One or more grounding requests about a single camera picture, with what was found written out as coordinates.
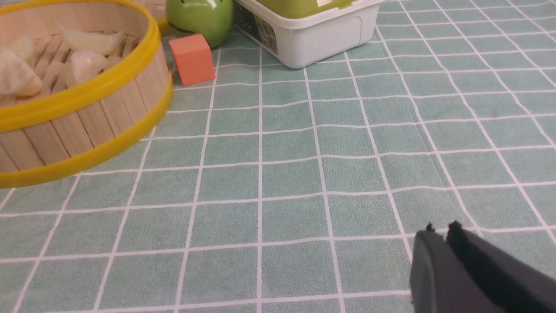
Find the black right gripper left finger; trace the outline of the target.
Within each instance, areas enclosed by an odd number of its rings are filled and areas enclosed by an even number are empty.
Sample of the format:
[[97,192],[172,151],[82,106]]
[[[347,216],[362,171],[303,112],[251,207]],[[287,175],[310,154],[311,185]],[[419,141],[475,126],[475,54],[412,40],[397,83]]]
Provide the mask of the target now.
[[415,313],[506,313],[480,287],[431,223],[415,234],[410,270]]

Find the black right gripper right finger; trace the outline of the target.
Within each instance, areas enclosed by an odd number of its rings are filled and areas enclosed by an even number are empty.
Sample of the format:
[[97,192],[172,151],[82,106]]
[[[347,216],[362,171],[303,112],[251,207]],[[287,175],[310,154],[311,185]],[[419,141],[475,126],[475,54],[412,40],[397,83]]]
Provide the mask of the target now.
[[555,311],[555,279],[465,230],[457,221],[449,224],[447,244],[475,285],[507,313]]

